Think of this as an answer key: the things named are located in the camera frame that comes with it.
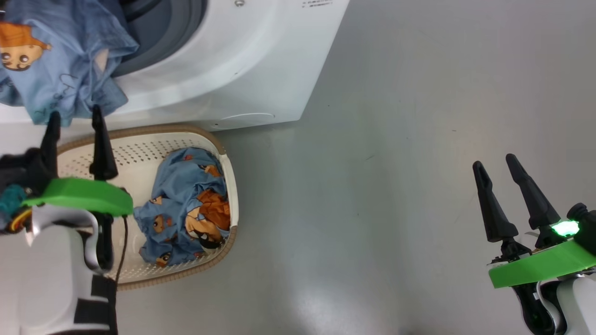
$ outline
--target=clothing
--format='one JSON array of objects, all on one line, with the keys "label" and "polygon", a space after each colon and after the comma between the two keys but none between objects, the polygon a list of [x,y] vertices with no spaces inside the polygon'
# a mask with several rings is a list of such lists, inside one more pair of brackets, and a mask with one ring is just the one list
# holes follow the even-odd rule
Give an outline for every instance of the clothing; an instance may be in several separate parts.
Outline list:
[{"label": "clothing", "polygon": [[147,241],[142,258],[158,266],[214,252],[229,236],[230,213],[219,162],[204,149],[169,154],[157,170],[152,199],[134,209]]},{"label": "clothing", "polygon": [[128,102],[110,75],[138,44],[118,0],[13,0],[4,20],[0,102],[24,105],[35,124],[58,111],[63,126]]}]

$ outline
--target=basket rim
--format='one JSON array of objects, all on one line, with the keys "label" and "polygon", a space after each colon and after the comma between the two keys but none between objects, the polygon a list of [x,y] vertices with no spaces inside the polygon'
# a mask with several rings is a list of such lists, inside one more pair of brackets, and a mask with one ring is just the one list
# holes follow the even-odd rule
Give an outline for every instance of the basket rim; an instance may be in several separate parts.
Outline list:
[{"label": "basket rim", "polygon": [[[197,135],[201,135],[207,138],[215,148],[217,149],[218,153],[222,156],[226,155],[226,151],[224,147],[221,145],[219,140],[213,136],[208,131],[201,129],[196,126],[185,125],[185,124],[173,124],[173,125],[157,125],[157,126],[146,126],[146,127],[137,127],[137,128],[130,128],[130,129],[121,129],[116,131],[108,132],[110,136],[110,140],[118,139],[118,138],[125,138],[125,137],[133,137],[138,135],[151,135],[151,134],[166,134],[166,133],[180,133],[180,132],[188,132]],[[65,153],[66,151],[76,149],[79,147],[83,147],[85,145],[93,144],[95,142],[95,137],[90,135],[88,137],[84,137],[79,140],[75,140],[72,142],[68,142],[62,144],[58,147],[58,155]],[[236,232],[238,230],[238,226],[230,227],[229,237],[226,240],[223,249],[218,253],[218,255],[211,259],[210,261],[203,263],[201,265],[194,266],[192,268],[188,268],[185,270],[181,270],[178,272],[174,272],[172,274],[165,274],[156,278],[144,279],[139,281],[132,281],[130,283],[118,283],[117,290],[118,291],[127,291],[127,290],[135,290],[140,289],[143,287],[149,287],[157,284],[167,283],[169,281],[178,280],[193,274],[197,274],[199,272],[205,271],[217,263],[219,263],[232,249],[234,242],[236,241]]]}]

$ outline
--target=robotic arm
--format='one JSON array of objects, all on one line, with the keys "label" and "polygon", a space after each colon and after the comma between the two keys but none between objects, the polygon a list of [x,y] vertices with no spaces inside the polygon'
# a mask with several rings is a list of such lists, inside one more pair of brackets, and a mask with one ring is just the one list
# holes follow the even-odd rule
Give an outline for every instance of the robotic arm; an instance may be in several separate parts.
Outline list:
[{"label": "robotic arm", "polygon": [[58,178],[60,115],[39,148],[0,159],[0,234],[26,230],[30,244],[19,288],[21,334],[117,334],[111,225],[132,213],[99,107],[93,108],[95,180]]},{"label": "robotic arm", "polygon": [[517,228],[505,217],[484,166],[475,162],[486,237],[502,243],[489,271],[493,286],[515,291],[534,335],[596,335],[596,282],[586,278],[596,272],[596,210],[578,203],[562,221],[515,155],[507,155],[507,165],[539,235],[535,250],[513,239]]}]

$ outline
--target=black cable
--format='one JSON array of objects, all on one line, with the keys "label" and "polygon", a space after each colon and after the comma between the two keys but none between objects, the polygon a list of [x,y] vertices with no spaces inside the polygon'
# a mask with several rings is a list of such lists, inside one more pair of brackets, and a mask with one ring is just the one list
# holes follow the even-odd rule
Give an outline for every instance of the black cable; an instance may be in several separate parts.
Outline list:
[{"label": "black cable", "polygon": [[120,257],[120,265],[118,265],[118,271],[116,272],[116,285],[120,281],[120,272],[122,271],[122,265],[124,264],[124,255],[126,254],[126,245],[128,244],[128,222],[126,221],[126,216],[122,217],[124,219],[124,248],[122,248],[122,257]]}]

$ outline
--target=green bracket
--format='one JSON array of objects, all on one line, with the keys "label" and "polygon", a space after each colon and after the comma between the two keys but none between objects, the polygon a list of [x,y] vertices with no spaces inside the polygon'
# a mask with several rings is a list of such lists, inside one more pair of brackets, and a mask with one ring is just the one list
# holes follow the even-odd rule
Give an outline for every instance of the green bracket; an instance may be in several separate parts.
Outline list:
[{"label": "green bracket", "polygon": [[132,198],[128,193],[105,181],[89,179],[52,179],[41,197],[23,201],[23,205],[30,207],[42,203],[106,213],[114,217],[132,214]]},{"label": "green bracket", "polygon": [[492,285],[511,287],[549,280],[596,266],[596,256],[574,241],[489,270]]}]

